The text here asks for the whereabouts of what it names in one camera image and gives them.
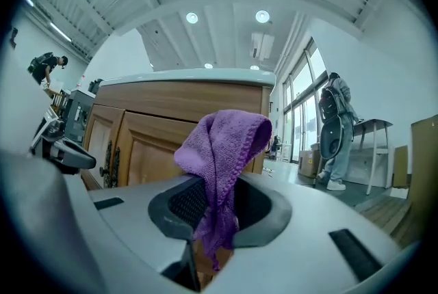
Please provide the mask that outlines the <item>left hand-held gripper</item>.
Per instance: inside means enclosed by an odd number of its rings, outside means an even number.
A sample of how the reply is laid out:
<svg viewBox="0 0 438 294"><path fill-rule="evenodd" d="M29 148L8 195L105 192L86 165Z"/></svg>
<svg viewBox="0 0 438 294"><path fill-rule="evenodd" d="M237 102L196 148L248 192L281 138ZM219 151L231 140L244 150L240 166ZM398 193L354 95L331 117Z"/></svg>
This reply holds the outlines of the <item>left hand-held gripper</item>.
<svg viewBox="0 0 438 294"><path fill-rule="evenodd" d="M30 153L38 157L50 157L51 162L63 174L75 175L80 170L93 169L96 159L85 149L65 136L64 121L56 114L46 113L30 146Z"/></svg>

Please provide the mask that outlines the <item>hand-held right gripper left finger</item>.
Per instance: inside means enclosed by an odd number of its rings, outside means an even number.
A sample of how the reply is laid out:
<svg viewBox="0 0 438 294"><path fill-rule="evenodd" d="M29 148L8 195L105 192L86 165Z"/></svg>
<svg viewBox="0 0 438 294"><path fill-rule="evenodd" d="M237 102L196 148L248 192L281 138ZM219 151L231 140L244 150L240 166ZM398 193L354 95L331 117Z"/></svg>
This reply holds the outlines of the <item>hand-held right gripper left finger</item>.
<svg viewBox="0 0 438 294"><path fill-rule="evenodd" d="M135 255L169 280L192 291L201 289L193 235L205 214L203 179L185 175L88 194L101 217Z"/></svg>

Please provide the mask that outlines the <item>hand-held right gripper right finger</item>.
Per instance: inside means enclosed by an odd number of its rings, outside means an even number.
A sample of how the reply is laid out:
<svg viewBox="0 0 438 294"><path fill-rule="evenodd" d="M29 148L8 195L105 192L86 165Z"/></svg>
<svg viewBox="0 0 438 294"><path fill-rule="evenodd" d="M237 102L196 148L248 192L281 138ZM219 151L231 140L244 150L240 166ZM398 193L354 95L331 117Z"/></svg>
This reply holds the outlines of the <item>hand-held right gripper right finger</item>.
<svg viewBox="0 0 438 294"><path fill-rule="evenodd" d="M415 242L401 249L387 233L327 193L253 173L243 177L285 196L292 218L268 245L234 251L206 293L383 293L419 248ZM348 229L382 266L362 282L329 236L341 229Z"/></svg>

